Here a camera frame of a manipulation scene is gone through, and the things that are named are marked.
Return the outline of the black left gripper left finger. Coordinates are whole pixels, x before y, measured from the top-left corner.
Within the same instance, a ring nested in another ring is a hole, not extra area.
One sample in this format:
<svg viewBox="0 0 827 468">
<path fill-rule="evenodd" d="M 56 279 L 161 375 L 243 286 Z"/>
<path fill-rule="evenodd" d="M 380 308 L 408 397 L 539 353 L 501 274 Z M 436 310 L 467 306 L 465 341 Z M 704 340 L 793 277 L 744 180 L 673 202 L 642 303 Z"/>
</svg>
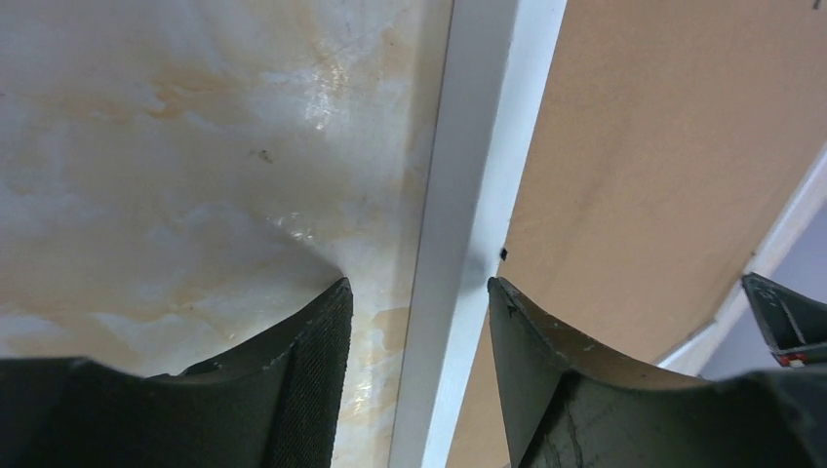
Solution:
<svg viewBox="0 0 827 468">
<path fill-rule="evenodd" d="M 5 467 L 328 467 L 353 295 L 340 279 L 283 322 L 177 375 L 80 358 L 1 363 Z"/>
</svg>

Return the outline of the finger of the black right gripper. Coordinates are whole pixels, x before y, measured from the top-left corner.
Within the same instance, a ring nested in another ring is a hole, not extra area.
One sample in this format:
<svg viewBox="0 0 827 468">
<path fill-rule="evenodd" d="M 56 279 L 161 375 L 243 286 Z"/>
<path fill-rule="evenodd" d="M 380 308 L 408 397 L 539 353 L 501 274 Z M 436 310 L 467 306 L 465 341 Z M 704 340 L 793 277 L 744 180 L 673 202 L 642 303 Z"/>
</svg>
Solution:
<svg viewBox="0 0 827 468">
<path fill-rule="evenodd" d="M 741 286 L 769 352 L 783 368 L 826 365 L 826 304 L 749 273 Z"/>
</svg>

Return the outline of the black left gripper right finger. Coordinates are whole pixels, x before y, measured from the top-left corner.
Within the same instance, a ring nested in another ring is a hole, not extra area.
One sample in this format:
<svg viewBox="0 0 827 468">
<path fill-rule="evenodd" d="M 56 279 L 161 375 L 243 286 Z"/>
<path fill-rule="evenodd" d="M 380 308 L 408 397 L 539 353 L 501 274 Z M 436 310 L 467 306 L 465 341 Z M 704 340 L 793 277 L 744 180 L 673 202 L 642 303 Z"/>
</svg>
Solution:
<svg viewBox="0 0 827 468">
<path fill-rule="evenodd" d="M 825 465 L 825 369 L 704 380 L 608 347 L 503 278 L 488 289 L 513 466 Z"/>
</svg>

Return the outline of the brown cardboard backing board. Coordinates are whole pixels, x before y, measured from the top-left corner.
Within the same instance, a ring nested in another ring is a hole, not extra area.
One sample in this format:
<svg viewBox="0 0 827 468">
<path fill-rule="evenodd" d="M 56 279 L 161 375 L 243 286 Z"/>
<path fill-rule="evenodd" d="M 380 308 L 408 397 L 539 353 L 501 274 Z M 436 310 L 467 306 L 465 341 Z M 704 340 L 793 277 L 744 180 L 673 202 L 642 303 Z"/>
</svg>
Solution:
<svg viewBox="0 0 827 468">
<path fill-rule="evenodd" d="M 824 2 L 571 1 L 498 278 L 657 366 L 711 321 L 825 140 Z M 513 466 L 491 319 L 449 463 Z"/>
</svg>

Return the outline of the white picture frame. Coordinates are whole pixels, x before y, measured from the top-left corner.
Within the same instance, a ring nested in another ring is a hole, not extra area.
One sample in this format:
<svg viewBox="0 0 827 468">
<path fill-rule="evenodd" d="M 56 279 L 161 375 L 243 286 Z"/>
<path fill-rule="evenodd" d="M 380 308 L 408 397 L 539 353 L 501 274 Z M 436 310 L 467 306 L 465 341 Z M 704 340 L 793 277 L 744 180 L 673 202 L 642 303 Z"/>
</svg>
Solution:
<svg viewBox="0 0 827 468">
<path fill-rule="evenodd" d="M 571 1 L 453 4 L 389 463 L 442 467 Z M 826 198 L 826 140 L 744 271 L 770 274 Z M 711 321 L 663 355 L 696 373 L 746 305 L 737 284 Z"/>
</svg>

